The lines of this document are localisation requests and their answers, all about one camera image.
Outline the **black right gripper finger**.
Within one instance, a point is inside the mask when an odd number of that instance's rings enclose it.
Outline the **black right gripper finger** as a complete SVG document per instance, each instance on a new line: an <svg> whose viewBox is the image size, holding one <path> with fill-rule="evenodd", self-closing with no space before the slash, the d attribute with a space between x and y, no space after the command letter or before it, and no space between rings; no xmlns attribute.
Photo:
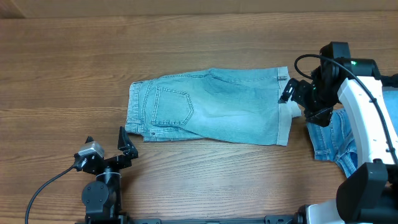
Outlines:
<svg viewBox="0 0 398 224"><path fill-rule="evenodd" d="M278 103L287 103L289 100L294 101L296 103L300 102L300 95L298 93L298 87L299 87L300 82L294 78L291 78L284 90L282 91L282 94L278 100Z"/></svg>
<svg viewBox="0 0 398 224"><path fill-rule="evenodd" d="M327 127L330 124L333 114L333 108L323 108L318 111L304 110L305 120L308 123L316 124L321 127Z"/></svg>

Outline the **light blue denim shorts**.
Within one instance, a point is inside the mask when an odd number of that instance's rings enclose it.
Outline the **light blue denim shorts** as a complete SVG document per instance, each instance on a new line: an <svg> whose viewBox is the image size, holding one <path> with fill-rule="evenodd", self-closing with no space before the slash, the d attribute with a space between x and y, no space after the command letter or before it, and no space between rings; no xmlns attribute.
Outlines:
<svg viewBox="0 0 398 224"><path fill-rule="evenodd" d="M125 129L145 141L220 141L285 146L292 101L279 103L290 76L287 67L252 70L210 68L134 82Z"/></svg>

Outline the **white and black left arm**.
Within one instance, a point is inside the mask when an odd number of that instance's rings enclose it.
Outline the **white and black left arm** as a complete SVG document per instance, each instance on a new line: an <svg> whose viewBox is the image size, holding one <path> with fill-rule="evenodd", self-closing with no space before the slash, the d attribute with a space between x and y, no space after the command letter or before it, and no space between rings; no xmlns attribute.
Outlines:
<svg viewBox="0 0 398 224"><path fill-rule="evenodd" d="M131 167L132 160L139 157L127 131L120 127L118 150L122 154L104 158L104 149L89 136L74 155L73 168L95 176L82 190L81 200L85 205L85 223L130 223L131 218L123 211L121 195L121 170Z"/></svg>

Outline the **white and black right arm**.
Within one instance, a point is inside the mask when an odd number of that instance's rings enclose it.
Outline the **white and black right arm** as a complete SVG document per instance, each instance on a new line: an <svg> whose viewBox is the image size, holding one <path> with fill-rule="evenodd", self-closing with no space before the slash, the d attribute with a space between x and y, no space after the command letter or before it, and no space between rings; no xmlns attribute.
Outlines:
<svg viewBox="0 0 398 224"><path fill-rule="evenodd" d="M326 127L333 107L347 112L358 153L358 169L336 197L303 205L286 223L397 223L397 134L385 106L385 77L373 59L353 58L346 42L330 42L316 56L320 66L309 78L287 82L279 103L304 108L309 123Z"/></svg>

